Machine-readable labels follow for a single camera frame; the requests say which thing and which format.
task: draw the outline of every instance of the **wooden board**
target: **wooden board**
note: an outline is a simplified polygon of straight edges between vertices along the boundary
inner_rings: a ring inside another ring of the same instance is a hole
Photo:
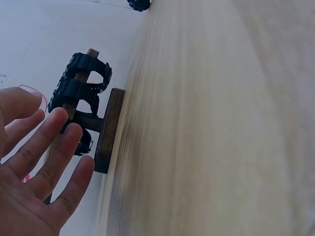
[[[315,235],[315,2],[155,0],[98,236]]]

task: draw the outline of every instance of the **white surface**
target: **white surface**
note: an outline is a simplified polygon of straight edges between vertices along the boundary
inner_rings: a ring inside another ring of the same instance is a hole
[[[100,51],[99,59],[108,61],[113,68],[111,83],[100,96],[98,115],[103,117],[111,88],[125,86],[141,14],[78,0],[0,0],[0,9],[0,86],[31,86],[49,100],[72,54],[94,48]],[[89,82],[97,81],[100,81],[100,76],[92,73]],[[79,108],[89,111],[84,103],[80,103]],[[97,139],[94,133],[93,148]],[[53,199],[65,187],[78,161],[79,157],[73,157]],[[31,172],[31,177],[41,165],[42,160]],[[101,176],[94,173],[87,193],[61,235],[92,234]]]

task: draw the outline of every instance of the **wooden stick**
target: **wooden stick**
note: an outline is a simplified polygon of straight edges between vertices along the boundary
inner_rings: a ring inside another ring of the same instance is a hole
[[[87,52],[88,55],[94,57],[94,58],[97,58],[98,55],[99,55],[99,52],[90,48]],[[79,80],[83,83],[86,83],[88,78],[89,78],[89,75],[90,75],[90,71],[84,71],[84,72],[79,72],[75,75],[75,79],[76,80]],[[75,114],[75,111],[77,109],[77,106],[78,106],[78,103],[79,101],[77,100],[72,100],[72,101],[68,101],[66,103],[64,103],[63,105],[63,108],[68,112],[68,119],[73,119],[74,117],[74,114]],[[52,156],[55,148],[57,147],[58,145],[58,142],[60,140],[60,137],[61,137],[61,134],[59,134],[55,140],[50,144],[49,148],[47,149],[46,151],[46,155],[45,155],[45,161],[44,161],[44,164],[48,161],[48,159]],[[49,204],[50,203],[50,200],[51,200],[51,196],[52,194],[50,194],[50,196],[44,201],[46,204]]]

